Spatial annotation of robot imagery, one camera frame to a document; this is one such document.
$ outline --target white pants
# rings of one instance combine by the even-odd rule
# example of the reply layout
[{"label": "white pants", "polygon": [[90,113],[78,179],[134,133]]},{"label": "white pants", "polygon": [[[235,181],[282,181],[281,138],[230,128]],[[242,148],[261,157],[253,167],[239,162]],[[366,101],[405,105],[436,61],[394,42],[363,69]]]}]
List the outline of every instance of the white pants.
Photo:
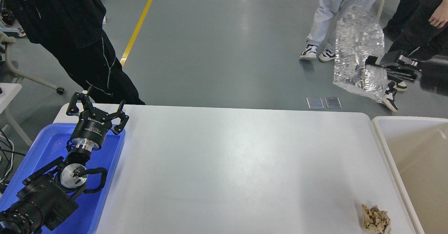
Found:
[{"label": "white pants", "polygon": [[339,12],[339,16],[343,16],[350,6],[357,5],[367,10],[370,10],[371,6],[376,0],[319,0],[319,8],[314,14],[313,26],[311,32],[307,36],[307,43],[319,46],[325,39],[328,31],[330,36],[328,37],[328,49],[332,52],[335,51],[335,31],[328,30],[330,19]]}]

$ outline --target wheel caster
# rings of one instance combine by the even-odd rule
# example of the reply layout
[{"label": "wheel caster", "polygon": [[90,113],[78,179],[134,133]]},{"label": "wheel caster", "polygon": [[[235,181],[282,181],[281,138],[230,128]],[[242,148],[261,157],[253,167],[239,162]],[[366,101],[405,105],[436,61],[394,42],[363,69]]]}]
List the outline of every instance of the wheel caster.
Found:
[{"label": "wheel caster", "polygon": [[59,94],[59,95],[64,94],[64,92],[65,92],[65,89],[62,88],[62,87],[58,87],[58,88],[56,89],[56,93]]}]

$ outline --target human hand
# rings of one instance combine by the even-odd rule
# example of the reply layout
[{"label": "human hand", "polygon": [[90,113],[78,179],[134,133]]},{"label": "human hand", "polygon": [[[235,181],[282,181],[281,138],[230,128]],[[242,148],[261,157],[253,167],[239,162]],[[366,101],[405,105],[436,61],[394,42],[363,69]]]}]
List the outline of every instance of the human hand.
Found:
[{"label": "human hand", "polygon": [[429,18],[429,22],[434,27],[443,27],[448,22],[448,3],[442,2]]}]

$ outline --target chair leg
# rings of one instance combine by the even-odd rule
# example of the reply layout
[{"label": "chair leg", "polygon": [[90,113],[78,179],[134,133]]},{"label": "chair leg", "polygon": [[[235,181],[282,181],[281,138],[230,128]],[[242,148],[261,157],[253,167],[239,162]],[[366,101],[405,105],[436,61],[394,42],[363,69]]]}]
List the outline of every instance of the chair leg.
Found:
[{"label": "chair leg", "polygon": [[379,22],[379,18],[381,17],[381,13],[384,8],[384,0],[379,0],[378,12],[376,13],[376,20]]},{"label": "chair leg", "polygon": [[16,74],[16,75],[18,75],[20,77],[24,77],[24,78],[27,78],[27,79],[29,79],[31,81],[35,81],[35,82],[37,82],[39,84],[48,86],[51,89],[58,90],[60,88],[60,87],[56,86],[55,84],[51,84],[51,83],[49,83],[47,81],[44,81],[43,79],[40,79],[38,77],[32,76],[32,75],[30,75],[28,73],[25,73],[23,71],[18,70],[13,65],[13,62],[10,59],[10,55],[9,55],[10,51],[11,51],[11,49],[9,48],[10,46],[11,46],[10,44],[6,44],[6,48],[5,48],[5,62],[6,62],[6,66],[8,67],[8,70],[10,70],[12,73],[14,73],[14,74]]},{"label": "chair leg", "polygon": [[25,143],[28,146],[31,146],[33,143],[32,139],[29,138],[29,136],[25,133],[25,131],[20,127],[20,125],[17,123],[17,121],[13,118],[13,116],[11,115],[11,112],[9,111],[9,106],[5,108],[4,113],[5,113],[6,120],[11,125],[11,127],[14,128],[14,130],[16,130],[16,132],[19,134],[20,138],[22,138],[22,140],[25,141]]}]

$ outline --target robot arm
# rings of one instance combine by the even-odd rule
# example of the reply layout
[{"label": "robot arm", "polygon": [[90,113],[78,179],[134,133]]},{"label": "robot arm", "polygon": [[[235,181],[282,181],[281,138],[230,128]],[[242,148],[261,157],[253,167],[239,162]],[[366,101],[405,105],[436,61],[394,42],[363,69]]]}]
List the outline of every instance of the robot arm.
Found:
[{"label": "robot arm", "polygon": [[[129,116],[123,112],[124,101],[112,114],[95,108],[88,95],[91,88],[86,94],[75,93],[69,103],[67,115],[78,116],[79,121],[67,141],[66,158],[56,158],[23,181],[19,200],[0,213],[0,234],[40,234],[42,226],[52,231],[78,208],[78,196],[103,189],[107,170],[86,169],[86,163],[92,151],[101,149],[107,131],[122,132]],[[76,106],[78,101],[83,104],[82,112]],[[120,118],[120,124],[112,128],[115,118]],[[94,174],[101,174],[99,186],[86,189],[88,175]]]},{"label": "robot arm", "polygon": [[388,52],[383,57],[369,56],[366,64],[386,67],[388,73],[408,81],[420,81],[424,91],[448,96],[448,57],[436,55],[427,61],[409,58],[401,50]]}]

